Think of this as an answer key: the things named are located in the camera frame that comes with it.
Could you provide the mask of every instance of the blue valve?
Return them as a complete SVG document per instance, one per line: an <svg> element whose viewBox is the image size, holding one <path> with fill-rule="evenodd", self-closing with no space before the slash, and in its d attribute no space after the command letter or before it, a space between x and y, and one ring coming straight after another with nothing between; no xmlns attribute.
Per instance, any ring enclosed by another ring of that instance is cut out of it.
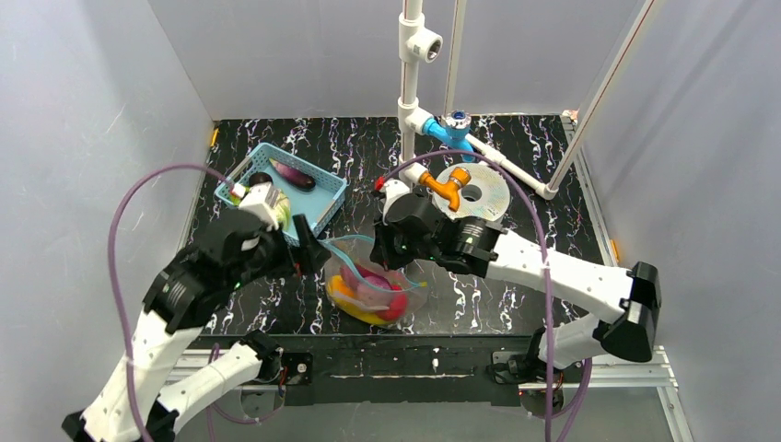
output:
<svg viewBox="0 0 781 442"><path fill-rule="evenodd" d="M429 118L423 124L423 133L435 137L451 149L469 150L474 152L472 145L466 141L466 135L469 134L472 116L463 110L455 110L446 115L443 119L444 126L439 125L437 120ZM462 155L466 163L474 162L474 157Z"/></svg>

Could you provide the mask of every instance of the cable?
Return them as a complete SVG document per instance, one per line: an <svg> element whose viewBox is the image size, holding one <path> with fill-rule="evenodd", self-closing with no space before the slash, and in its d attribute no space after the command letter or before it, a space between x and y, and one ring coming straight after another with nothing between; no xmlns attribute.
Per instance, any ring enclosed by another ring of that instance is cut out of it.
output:
<svg viewBox="0 0 781 442"><path fill-rule="evenodd" d="M392 170L391 172L387 173L383 179L387 180L394 175L398 174L402 169L405 169L409 167L412 163L420 162L426 158L429 157L438 157L443 155L456 155L456 154L467 154L471 155L473 157L477 157L478 159L485 161L486 164L488 164L491 168L495 169L502 177L507 181L507 183L512 187L515 192L520 197L521 201L526 205L527 209L529 210L529 213L531 215L531 220L534 225L535 233L537 234L537 240L540 243L540 251L542 253L542 261L547 262L548 261L548 250L546 248L545 244L545 236L542 230L542 221L537 216L537 213L534 211L534 206L531 204L531 201L529 197L526 195L526 193L520 188L517 182L510 177L507 172L505 172L499 165L497 165L494 161L488 159L487 157L484 157L482 154L479 154L477 152L470 152L467 150L441 150L441 151L435 151L435 152L429 152L426 154L423 154L421 156L415 157L409 161L403 162L401 165L399 165L396 169ZM122 301L122 291L120 290L119 286L119 276L117 274L117 266L116 266L116 237L117 237L117 231L119 230L119 223L120 219L122 219L122 214L124 213L125 208L127 207L127 204L130 203L130 200L133 198L136 192L147 182L152 180L158 175L161 175L165 172L175 170L175 169L194 169L199 170L205 173L208 173L209 175L212 175L219 179L220 181L223 181L227 183L228 185L231 185L231 181L229 181L225 176L223 176L221 173L217 172L214 169L208 168L207 166L200 165L200 164L194 164L194 163L180 163L180 164L173 164L170 166L166 166L165 168L155 170L153 172L150 172L146 174L141 180L139 180L136 184L131 187L131 189L124 195L122 198L122 201L120 202L120 205L117 207L116 212L114 212L114 218L111 220L111 227L109 229L109 244L108 244L108 264L109 264L109 278L111 279L111 292L113 293L114 297L114 303L116 304L117 308L117 314L120 317L120 325L122 326L122 337L124 338L124 347L125 347L125 353L127 356L127 361L125 363L126 365L126 374L127 374L127 396L128 396L128 402L130 404L130 410L133 415L133 420L135 422L136 427L138 428L139 433L141 434L141 438L144 440L144 442L154 442L152 440L152 437L149 435L149 433L146 431L146 427L144 425L144 419L141 416L141 413L138 409L138 399L135 394L135 379L134 379L134 366L133 366L133 344L131 342L132 334L130 328L130 323L127 318L127 310L125 309L124 302ZM545 373L545 392L546 392L546 400L545 400L545 441L551 442L551 432L552 432L552 425L553 425L553 382L554 382L554 366L553 366L553 360L554 360L554 337L552 328L554 323L553 318L553 281L551 280L551 269L546 267L543 270L543 278L545 282L545 327L548 329L548 333L546 333L546 343L548 345L547 348L547 366L546 366L546 373ZM590 375L590 359L586 362L587 367L589 368L589 375ZM571 427L571 423L574 422L575 415L577 414L577 411L580 408L580 405L583 402L583 398L585 397L585 389L588 387L589 384L589 378L584 378L583 382L581 382L580 387L577 389L576 397L572 400L572 414L569 416L569 419L567 420L567 425L565 425L565 428L562 430L561 435L558 437L558 441L563 441L566 437L566 434L569 431L569 428ZM263 418L259 418L257 421L253 420L253 422L262 422L261 419L265 420L270 418L272 415L277 413L282 407L277 408L273 412L271 412L268 416L264 416Z"/></svg>
<svg viewBox="0 0 781 442"><path fill-rule="evenodd" d="M423 155L420 155L418 157L412 158L408 161L404 161L402 164L396 167L396 169L388 172L383 176L382 182L389 180L393 176L397 175L400 171L402 171L405 168L408 168L413 163L418 163L426 158L431 157L440 157L443 155L470 155L472 157L477 157L478 159L485 161L488 166L490 166L492 169L496 170L502 178L507 181L507 184L510 185L510 187L515 190L515 192L518 194L518 197L520 197L521 201L526 205L526 208L529 210L529 214L531 215L531 221L534 225L534 232L537 234L537 242L540 243L540 251L542 253L542 262L547 263L548 262L548 249L547 245L545 243L545 234L542 230L542 221L540 220L540 217L537 216L537 212L534 210L534 206L531 204L531 200L529 199L529 196L526 195L526 193L523 191L523 189L520 188L520 185L513 180L513 178L504 170L502 169L498 164L496 164L494 161L488 159L482 154L479 154L477 152L470 152L467 150L457 150L457 149L449 149L449 150L438 150L434 152L428 152ZM545 367L545 442L552 442L552 430L553 430L553 419L554 419L554 334L553 334L553 328L554 328L554 287L553 287L553 280L551 279L551 269L549 266L545 266L544 270L542 271L542 276L545 281L545 328L547 329L547 333L545 336L546 343L548 345L547 352L546 352L546 367ZM559 435L559 437L556 439L558 442L563 442L566 434L569 432L569 428L571 426L571 422L574 422L575 415L577 414L577 411L580 409L580 404L583 402L583 398L585 397L585 391L588 387L589 379L584 378L584 380L580 383L580 386L577 388L576 396L572 400L572 414L569 416L569 419L567 420L567 423L569 425L565 425L565 428L562 430L562 433Z"/></svg>
<svg viewBox="0 0 781 442"><path fill-rule="evenodd" d="M136 184L134 184L129 191L127 191L127 193L122 198L120 205L117 207L116 212L114 212L114 218L111 220L111 227L109 228L109 246L108 246L109 278L111 279L111 292L114 295L114 304L116 304L117 314L120 317L120 325L122 326L122 337L124 338L124 352L127 357L127 361L125 362L125 368L127 373L127 400L130 404L130 412L133 415L133 421L135 422L135 426L136 428L138 428L138 431L141 434L141 438L144 440L144 442L154 442L154 441L152 440L152 436L149 435L149 432L146 431L146 427L144 425L144 418L141 417L141 412L138 410L138 398L135 395L135 378L134 378L134 370L133 370L134 368L133 343L131 342L133 331L131 330L130 322L127 319L127 310L125 309L124 302L122 301L122 291L120 291L119 276L117 275L117 257L116 257L117 230L119 229L120 219L122 219L122 214L124 213L124 209L127 207L127 204L130 203L130 200L131 198L133 198L133 195L135 195L135 193L138 192L139 189L141 189L141 186L143 186L144 184L146 184L147 182L149 182L150 180L152 180L158 175L176 169L199 170L208 173L209 175L217 178L220 181L227 183L228 185L232 184L231 181L225 178L225 176L223 176L221 173L201 164L180 163L180 164L172 164L170 166L166 166L165 168L158 169L146 174L141 180L139 180Z"/></svg>
<svg viewBox="0 0 781 442"><path fill-rule="evenodd" d="M209 354L209 364L211 364L212 361L216 361L217 359L219 359L219 350L220 350L219 343L215 343L214 346L212 346L211 353ZM239 417L231 416L225 410L220 408L219 405L217 405L216 403L212 403L211 405L206 407L206 424L209 425L209 421L211 419L210 418L211 410L214 410L217 414L220 415L220 417L222 417L226 421L231 422L233 424L239 424L239 425L256 425L256 424L261 424L261 423L271 419L285 405L285 393L282 390L282 383L285 381L285 378L284 378L285 374L287 374L287 367L285 367L285 371L283 372L283 378L279 381L279 391L280 391L279 396L282 398L282 404L280 406L276 407L270 413L268 413L268 414L266 414L265 416L262 416L262 417L241 419Z"/></svg>

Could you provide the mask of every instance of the transparent plastic bag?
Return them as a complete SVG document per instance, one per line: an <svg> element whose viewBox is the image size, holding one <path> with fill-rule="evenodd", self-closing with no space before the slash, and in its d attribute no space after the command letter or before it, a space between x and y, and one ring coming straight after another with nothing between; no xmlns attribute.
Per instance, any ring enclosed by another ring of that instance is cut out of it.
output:
<svg viewBox="0 0 781 442"><path fill-rule="evenodd" d="M386 271L369 259L374 240L348 235L323 241L332 257L325 263L326 292L345 313L363 322L387 326L422 307L425 282L413 282L401 271Z"/></svg>

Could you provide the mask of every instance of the yellow fruit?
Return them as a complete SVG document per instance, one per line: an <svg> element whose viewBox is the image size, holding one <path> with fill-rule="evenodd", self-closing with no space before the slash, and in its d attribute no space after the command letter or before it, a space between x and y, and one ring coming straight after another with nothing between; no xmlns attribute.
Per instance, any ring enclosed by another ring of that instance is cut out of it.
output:
<svg viewBox="0 0 781 442"><path fill-rule="evenodd" d="M344 283L342 276L339 276L338 274L333 276L331 280L328 282L328 284L325 285L325 290L328 292L328 295L331 297L333 303L336 304L336 307L340 308L341 310L344 311L344 313L347 313L353 318L357 320L362 320L363 322L371 325L387 325L390 323L386 320L381 319L379 316L377 316L374 313L363 311L360 308L356 307L355 305L344 301L343 299L334 297L332 295L332 293L334 292L339 292L342 295L346 297L351 297L353 299L355 299L356 297L355 292L353 292L350 289L350 287L348 287L347 284Z"/></svg>

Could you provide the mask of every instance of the vertical pipe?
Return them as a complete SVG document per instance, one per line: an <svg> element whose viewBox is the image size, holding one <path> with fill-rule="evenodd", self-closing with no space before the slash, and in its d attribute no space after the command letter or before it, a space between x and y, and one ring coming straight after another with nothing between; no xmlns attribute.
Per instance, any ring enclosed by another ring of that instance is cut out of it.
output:
<svg viewBox="0 0 781 442"><path fill-rule="evenodd" d="M405 20L417 20L423 14L423 0L402 0L402 14ZM399 44L403 44L400 34ZM402 61L402 96L401 104L413 106L417 100L417 77L419 62L407 63ZM402 119L402 110L399 110L399 129L402 132L402 161L414 158L415 133Z"/></svg>
<svg viewBox="0 0 781 442"><path fill-rule="evenodd" d="M402 8L405 19L417 20L423 14L423 0L402 0Z"/></svg>
<svg viewBox="0 0 781 442"><path fill-rule="evenodd" d="M450 44L448 82L445 85L445 111L443 112L443 115L447 115L454 111L453 100L456 96L456 75L459 72L461 36L463 35L463 24L465 16L466 0L456 0L456 12L453 14L453 41Z"/></svg>
<svg viewBox="0 0 781 442"><path fill-rule="evenodd" d="M402 62L402 103L414 104L417 97L417 77L420 64Z"/></svg>
<svg viewBox="0 0 781 442"><path fill-rule="evenodd" d="M651 12L657 12L661 5L664 4L664 0L645 1L646 2L641 7L640 13L637 15L635 22L629 29L629 33L626 35L621 48L613 59L610 69L608 69L608 72L602 80L600 87L597 89L597 93L594 95L594 99L590 102L589 106L586 108L586 111L583 112L582 115L578 115L579 124L575 130L575 135L572 137L572 143L570 143L569 148L566 150L564 157L554 172L554 175L551 177L551 181L547 184L547 188L551 194L551 197L553 197L553 195L558 192L559 186L561 185L562 181L564 181L566 173L569 171L569 168L572 167L572 163L575 161L577 152L580 150L580 147L583 146L582 134L586 130L586 126L589 125L591 115L593 115L594 111L600 105L602 97L604 97L605 93L607 92L608 87L610 86L610 83L615 76L615 72L621 66L621 63L624 60L626 54L629 52L629 49L632 47L632 44L638 42L639 39L637 38L637 35L639 34L643 25L651 21L650 19L647 20Z"/></svg>

